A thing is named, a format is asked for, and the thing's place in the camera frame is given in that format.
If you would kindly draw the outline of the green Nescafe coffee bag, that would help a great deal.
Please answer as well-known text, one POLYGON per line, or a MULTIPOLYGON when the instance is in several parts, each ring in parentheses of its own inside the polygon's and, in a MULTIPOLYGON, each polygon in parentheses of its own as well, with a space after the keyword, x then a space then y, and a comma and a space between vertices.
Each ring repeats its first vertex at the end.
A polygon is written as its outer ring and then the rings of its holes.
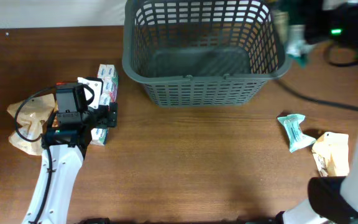
POLYGON ((308 63, 308 56, 316 47, 316 44, 308 44, 305 39, 304 24, 301 24, 295 16, 291 17, 291 9, 276 7, 273 11, 273 23, 278 32, 280 42, 285 53, 296 61, 301 67, 308 63))

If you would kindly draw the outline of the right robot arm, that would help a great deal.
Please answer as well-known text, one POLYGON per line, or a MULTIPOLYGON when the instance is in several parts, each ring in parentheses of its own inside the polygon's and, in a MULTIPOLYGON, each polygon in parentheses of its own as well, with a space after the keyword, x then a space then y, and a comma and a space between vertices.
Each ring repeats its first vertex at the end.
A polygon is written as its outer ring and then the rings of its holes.
MULTIPOLYGON (((358 51, 358 1, 345 1, 325 9, 324 1, 280 1, 279 10, 289 15, 289 25, 304 25, 307 44, 326 39, 358 51)), ((324 106, 358 112, 358 107, 318 100, 286 86, 291 95, 324 106)), ((317 177, 308 183, 308 198, 295 208, 277 214, 273 223, 358 223, 358 139, 350 173, 345 177, 317 177)))

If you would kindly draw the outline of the red spaghetti pasta pack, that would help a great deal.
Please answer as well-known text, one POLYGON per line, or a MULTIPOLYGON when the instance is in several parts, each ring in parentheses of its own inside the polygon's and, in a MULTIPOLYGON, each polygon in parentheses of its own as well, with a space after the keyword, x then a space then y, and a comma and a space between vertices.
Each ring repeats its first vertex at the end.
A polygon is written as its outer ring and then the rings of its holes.
POLYGON ((76 103, 76 83, 57 83, 56 85, 56 127, 72 125, 79 122, 79 113, 76 103))

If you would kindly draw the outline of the teal wet wipes pack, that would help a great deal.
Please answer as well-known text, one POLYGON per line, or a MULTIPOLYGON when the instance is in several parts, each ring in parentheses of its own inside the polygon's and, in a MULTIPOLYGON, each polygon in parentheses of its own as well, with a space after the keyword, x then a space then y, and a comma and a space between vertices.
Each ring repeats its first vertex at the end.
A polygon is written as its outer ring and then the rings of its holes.
POLYGON ((295 152, 316 142, 316 139, 303 133, 300 123, 305 120, 303 114, 289 114, 277 118, 278 122, 284 127, 289 139, 289 151, 295 152))

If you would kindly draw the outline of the white tissue multipack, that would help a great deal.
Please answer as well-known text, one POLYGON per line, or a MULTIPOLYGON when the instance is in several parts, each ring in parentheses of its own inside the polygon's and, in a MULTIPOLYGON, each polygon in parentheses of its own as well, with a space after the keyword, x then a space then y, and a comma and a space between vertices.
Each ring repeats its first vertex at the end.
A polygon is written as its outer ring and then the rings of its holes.
MULTIPOLYGON (((119 75, 114 65, 101 64, 98 70, 98 78, 103 81, 102 93, 99 98, 99 105, 108 106, 114 103, 117 98, 119 75)), ((97 146, 105 146, 108 138, 108 128, 94 128, 91 131, 92 140, 90 144, 97 146)))

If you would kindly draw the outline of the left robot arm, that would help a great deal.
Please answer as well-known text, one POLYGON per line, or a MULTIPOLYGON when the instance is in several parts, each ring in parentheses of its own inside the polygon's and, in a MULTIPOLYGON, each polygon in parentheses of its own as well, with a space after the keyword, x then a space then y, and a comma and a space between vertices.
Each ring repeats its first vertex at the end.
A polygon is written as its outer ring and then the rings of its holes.
POLYGON ((117 103, 100 105, 103 81, 57 83, 58 109, 38 137, 42 164, 24 223, 65 223, 76 176, 83 165, 94 128, 117 125, 117 103))

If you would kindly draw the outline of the beige snack bag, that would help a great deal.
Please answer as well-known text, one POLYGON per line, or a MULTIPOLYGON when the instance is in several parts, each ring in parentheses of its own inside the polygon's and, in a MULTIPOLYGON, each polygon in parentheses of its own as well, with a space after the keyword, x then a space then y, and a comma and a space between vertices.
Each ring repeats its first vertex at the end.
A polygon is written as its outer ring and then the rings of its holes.
POLYGON ((313 144, 311 152, 321 177, 348 175, 348 140, 348 134, 325 132, 313 144))

